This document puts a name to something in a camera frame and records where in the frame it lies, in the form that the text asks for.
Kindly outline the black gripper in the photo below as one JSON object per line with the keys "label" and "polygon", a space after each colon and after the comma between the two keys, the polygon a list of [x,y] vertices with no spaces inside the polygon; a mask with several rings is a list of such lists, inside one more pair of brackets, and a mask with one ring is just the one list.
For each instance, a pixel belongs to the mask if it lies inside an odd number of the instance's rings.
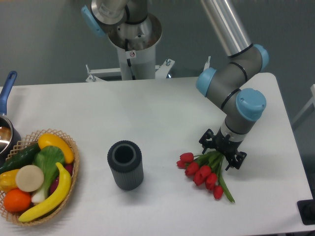
{"label": "black gripper", "polygon": [[216,149],[225,155],[228,165],[225,170],[235,168],[237,170],[242,166],[243,161],[247,157],[247,153],[238,151],[238,147],[242,143],[237,141],[229,133],[223,133],[221,129],[215,135],[211,129],[208,129],[200,138],[199,143],[202,145],[202,154],[207,149]]}

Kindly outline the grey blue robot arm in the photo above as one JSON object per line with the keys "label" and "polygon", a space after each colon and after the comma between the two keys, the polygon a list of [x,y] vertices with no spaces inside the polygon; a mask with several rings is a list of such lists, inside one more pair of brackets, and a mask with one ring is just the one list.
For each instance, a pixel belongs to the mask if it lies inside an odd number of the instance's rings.
{"label": "grey blue robot arm", "polygon": [[[251,42],[230,1],[201,4],[230,61],[221,70],[205,66],[196,81],[199,92],[226,114],[217,134],[207,130],[200,143],[222,153],[228,166],[238,169],[246,158],[238,147],[266,107],[264,95],[244,84],[266,67],[269,55]],[[108,36],[117,48],[123,80],[158,77],[155,47],[162,28],[148,12],[147,1],[94,0],[81,13],[92,32]]]}

